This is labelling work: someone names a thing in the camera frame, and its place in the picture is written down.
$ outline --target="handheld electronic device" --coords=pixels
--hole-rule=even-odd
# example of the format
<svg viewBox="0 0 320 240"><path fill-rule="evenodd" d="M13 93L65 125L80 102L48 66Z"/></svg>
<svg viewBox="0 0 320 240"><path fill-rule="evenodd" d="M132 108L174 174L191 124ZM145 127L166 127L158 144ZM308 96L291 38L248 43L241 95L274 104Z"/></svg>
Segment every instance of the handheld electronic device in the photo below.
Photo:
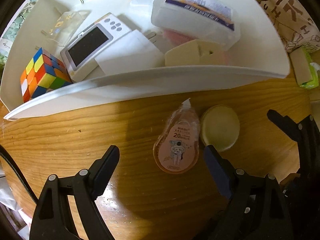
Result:
<svg viewBox="0 0 320 240"><path fill-rule="evenodd" d="M82 81L98 65L90 61L129 32L131 29L111 13L84 29L60 52L70 78Z"/></svg>

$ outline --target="black cable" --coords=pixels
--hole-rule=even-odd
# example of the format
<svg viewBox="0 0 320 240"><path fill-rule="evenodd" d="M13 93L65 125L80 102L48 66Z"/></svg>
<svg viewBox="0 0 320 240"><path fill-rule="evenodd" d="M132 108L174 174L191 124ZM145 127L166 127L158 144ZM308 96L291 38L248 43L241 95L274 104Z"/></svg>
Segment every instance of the black cable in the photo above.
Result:
<svg viewBox="0 0 320 240"><path fill-rule="evenodd" d="M0 145L0 156L4 158L4 160L8 163L8 165L13 169L14 173L17 175L18 179L21 181L22 185L28 192L29 196L32 198L34 203L38 203L38 198L36 197L36 194L31 189L30 185L28 184L26 178L23 176L21 170L19 169L18 165L15 163L15 161L12 159L10 154Z"/></svg>

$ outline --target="white device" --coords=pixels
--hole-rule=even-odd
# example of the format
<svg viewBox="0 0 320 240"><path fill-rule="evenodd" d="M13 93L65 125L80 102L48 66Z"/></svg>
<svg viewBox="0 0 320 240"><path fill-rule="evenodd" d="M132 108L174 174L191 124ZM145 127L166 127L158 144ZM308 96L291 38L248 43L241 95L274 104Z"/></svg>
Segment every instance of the white device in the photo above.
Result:
<svg viewBox="0 0 320 240"><path fill-rule="evenodd" d="M107 76L164 66L164 54L138 30L104 49L95 60Z"/></svg>
<svg viewBox="0 0 320 240"><path fill-rule="evenodd" d="M82 81L97 67L95 62L90 61L106 47L131 31L111 13L104 15L84 29L60 52L70 78L75 82Z"/></svg>

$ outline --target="wood grain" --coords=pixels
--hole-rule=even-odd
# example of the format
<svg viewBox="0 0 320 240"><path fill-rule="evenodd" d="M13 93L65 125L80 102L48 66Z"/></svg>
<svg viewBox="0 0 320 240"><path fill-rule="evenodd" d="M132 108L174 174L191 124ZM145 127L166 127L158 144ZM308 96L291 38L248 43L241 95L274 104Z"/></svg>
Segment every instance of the wood grain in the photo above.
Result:
<svg viewBox="0 0 320 240"><path fill-rule="evenodd" d="M39 196L47 177L73 176L89 168L111 144L120 162L97 206L115 239L191 239L217 211L225 208L202 154L188 172L171 175L159 169L152 147L166 119L191 98L199 116L214 105L232 107L240 136L221 155L251 175L275 174L278 181L299 167L296 143L266 116L269 109L296 122L311 113L306 90L294 75L230 90L142 98L47 117L2 121L0 144L17 162ZM7 113L3 106L0 115ZM32 216L35 205L8 165L2 162L18 203ZM70 197L80 237L86 239Z"/></svg>

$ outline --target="black screen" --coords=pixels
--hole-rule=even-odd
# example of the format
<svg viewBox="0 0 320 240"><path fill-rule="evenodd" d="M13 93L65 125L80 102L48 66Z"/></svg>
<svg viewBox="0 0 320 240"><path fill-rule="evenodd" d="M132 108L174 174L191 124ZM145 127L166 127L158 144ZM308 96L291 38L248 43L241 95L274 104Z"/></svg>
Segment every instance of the black screen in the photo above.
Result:
<svg viewBox="0 0 320 240"><path fill-rule="evenodd" d="M98 27L95 27L69 49L68 52L75 65L78 66L86 57L107 40L109 40L108 37L104 35Z"/></svg>

